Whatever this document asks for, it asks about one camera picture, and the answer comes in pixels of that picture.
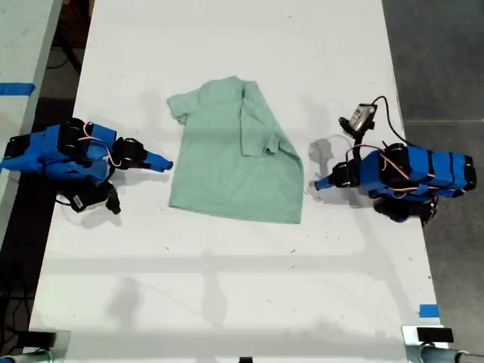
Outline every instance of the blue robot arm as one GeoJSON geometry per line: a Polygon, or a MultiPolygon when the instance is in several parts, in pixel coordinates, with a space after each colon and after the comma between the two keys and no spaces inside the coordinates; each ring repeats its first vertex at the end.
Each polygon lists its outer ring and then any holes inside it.
{"type": "Polygon", "coordinates": [[[0,163],[0,169],[45,176],[77,212],[106,201],[116,214],[120,212],[119,200],[108,182],[115,169],[164,172],[172,166],[173,162],[146,151],[141,142],[116,139],[116,131],[80,119],[11,138],[0,163]]]}
{"type": "MultiPolygon", "coordinates": [[[[388,116],[388,103],[385,97],[380,98],[385,100],[388,116]]],[[[343,129],[355,139],[354,157],[335,165],[331,175],[317,181],[315,188],[359,187],[370,198],[379,199],[375,204],[379,213],[397,222],[420,216],[424,225],[435,215],[439,196],[460,197],[476,187],[473,160],[463,154],[426,150],[408,142],[384,149],[375,147],[377,150],[362,160],[360,147],[366,145],[361,145],[361,140],[374,127],[377,100],[360,104],[351,120],[340,119],[343,129]]]]}

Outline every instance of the t-shirt sleeve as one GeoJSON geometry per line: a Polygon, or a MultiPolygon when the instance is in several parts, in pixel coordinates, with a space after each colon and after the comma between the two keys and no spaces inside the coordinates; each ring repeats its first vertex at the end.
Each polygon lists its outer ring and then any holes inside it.
{"type": "Polygon", "coordinates": [[[258,157],[277,153],[280,139],[275,123],[277,121],[257,84],[249,82],[240,111],[242,154],[258,157]]]}
{"type": "Polygon", "coordinates": [[[199,93],[200,90],[196,89],[183,95],[174,95],[168,98],[168,107],[172,111],[173,117],[182,125],[187,122],[188,116],[198,109],[199,93]]]}

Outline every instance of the white table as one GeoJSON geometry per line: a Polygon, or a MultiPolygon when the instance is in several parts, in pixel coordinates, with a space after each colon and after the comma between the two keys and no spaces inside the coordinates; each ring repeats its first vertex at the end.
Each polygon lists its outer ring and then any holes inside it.
{"type": "MultiPolygon", "coordinates": [[[[380,0],[97,0],[75,116],[176,164],[166,99],[232,75],[259,83],[307,182],[310,144],[341,160],[358,103],[386,95],[402,130],[380,0]]],[[[365,142],[395,141],[376,123],[365,142]]],[[[439,323],[417,313],[436,301],[418,220],[337,189],[305,194],[300,225],[214,218],[169,208],[172,176],[118,172],[119,216],[56,206],[30,327],[70,330],[67,361],[404,362],[401,326],[439,323]]]]}
{"type": "MultiPolygon", "coordinates": [[[[34,83],[30,97],[0,97],[0,157],[8,140],[32,128],[61,0],[0,0],[0,83],[34,83]]],[[[0,248],[18,186],[17,172],[0,174],[0,248]]]]}

